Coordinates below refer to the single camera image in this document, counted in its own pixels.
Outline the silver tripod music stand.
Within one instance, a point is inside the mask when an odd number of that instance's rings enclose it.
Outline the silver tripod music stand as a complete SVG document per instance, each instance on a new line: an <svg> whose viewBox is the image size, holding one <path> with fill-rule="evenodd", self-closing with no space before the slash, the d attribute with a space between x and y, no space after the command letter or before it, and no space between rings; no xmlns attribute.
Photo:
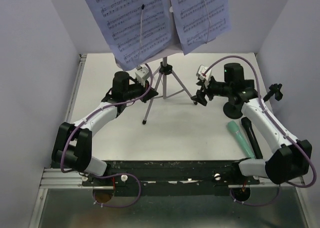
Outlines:
<svg viewBox="0 0 320 228"><path fill-rule="evenodd" d="M188 88L185 86L185 84L181 81L179 76L174 71L173 66L171 64L168 64L168 56L162 57L162 60L159 63L159 67L154 71L154 73L152 75L153 76L158 75L157 80L155 82L155 86L153 88L154 91L158 92L159 86L162 85L162 93L160 95L158 94L157 96L150 99L148 107L145 112L145 115L142 120L143 125L147 124L152 105L156 99L167 100L167 99L174 97L174 96L177 96L178 94L183 93L183 92L185 92L190 99L192 97L192 94L190 93ZM169 76L173 76L174 79L178 82L178 84L181 87L181 89L179 91L172 93L172 94L167 93L167 83L168 83Z"/></svg>

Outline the black microphone stand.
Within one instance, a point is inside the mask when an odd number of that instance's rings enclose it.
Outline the black microphone stand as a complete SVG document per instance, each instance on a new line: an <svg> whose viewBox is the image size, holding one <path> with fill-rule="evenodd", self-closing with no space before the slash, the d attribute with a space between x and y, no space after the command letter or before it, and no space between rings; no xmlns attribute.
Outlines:
<svg viewBox="0 0 320 228"><path fill-rule="evenodd" d="M281 92L282 86L283 85L281 83L272 84L269 87L268 93L263 97L263 101L269 101L272 96L274 96L276 101L280 101L283 98L283 94Z"/></svg>
<svg viewBox="0 0 320 228"><path fill-rule="evenodd" d="M237 109L230 102L227 102L223 106L223 113L230 119L237 120L243 116L243 113Z"/></svg>

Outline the green toy microphone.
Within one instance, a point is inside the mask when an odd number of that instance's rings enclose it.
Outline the green toy microphone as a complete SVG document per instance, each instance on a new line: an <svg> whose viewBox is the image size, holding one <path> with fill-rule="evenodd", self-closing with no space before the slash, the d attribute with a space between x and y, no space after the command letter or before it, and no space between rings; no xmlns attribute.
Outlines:
<svg viewBox="0 0 320 228"><path fill-rule="evenodd" d="M241 150L247 158L255 159L255 154L251 147L248 145L246 139L242 135L239 126L235 121L230 121L226 125L227 130L233 135Z"/></svg>

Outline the black microphone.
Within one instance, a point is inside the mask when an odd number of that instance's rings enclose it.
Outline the black microphone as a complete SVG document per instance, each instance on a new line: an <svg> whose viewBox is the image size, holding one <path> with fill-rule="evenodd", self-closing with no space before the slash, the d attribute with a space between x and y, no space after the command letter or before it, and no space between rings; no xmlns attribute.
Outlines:
<svg viewBox="0 0 320 228"><path fill-rule="evenodd" d="M241 120L241 125L246 132L246 135L249 139L250 145L252 147L253 153L256 159L263 159L263 154L261 152L258 140L254 133L252 122L249 118L243 117Z"/></svg>

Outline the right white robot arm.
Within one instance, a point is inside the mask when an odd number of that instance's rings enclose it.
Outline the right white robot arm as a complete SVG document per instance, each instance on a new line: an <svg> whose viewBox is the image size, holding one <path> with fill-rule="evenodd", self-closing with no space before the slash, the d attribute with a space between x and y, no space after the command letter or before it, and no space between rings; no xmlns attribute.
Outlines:
<svg viewBox="0 0 320 228"><path fill-rule="evenodd" d="M200 89L192 100L206 106L214 97L228 99L223 106L224 114L231 119L247 117L262 134L270 147L272 156L268 160L248 158L230 171L230 179L241 184L249 176L270 179L280 185L301 177L309 171L312 145L289 132L270 112L252 79L245 79L244 69L239 63L224 65L224 81L216 81L207 66L200 65L196 76Z"/></svg>

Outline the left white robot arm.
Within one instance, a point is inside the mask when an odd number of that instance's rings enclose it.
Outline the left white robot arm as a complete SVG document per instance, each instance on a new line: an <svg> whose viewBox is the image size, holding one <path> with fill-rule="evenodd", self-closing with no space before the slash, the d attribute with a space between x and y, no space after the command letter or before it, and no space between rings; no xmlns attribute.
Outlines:
<svg viewBox="0 0 320 228"><path fill-rule="evenodd" d="M63 122L59 126L51 160L59 164L64 173L92 174L99 185L107 185L111 173L106 162L92 155L93 137L122 114L128 103L138 100L146 103L157 96L152 82L153 73L148 66L136 70L135 77L126 71L116 72L111 88L94 111L74 123Z"/></svg>

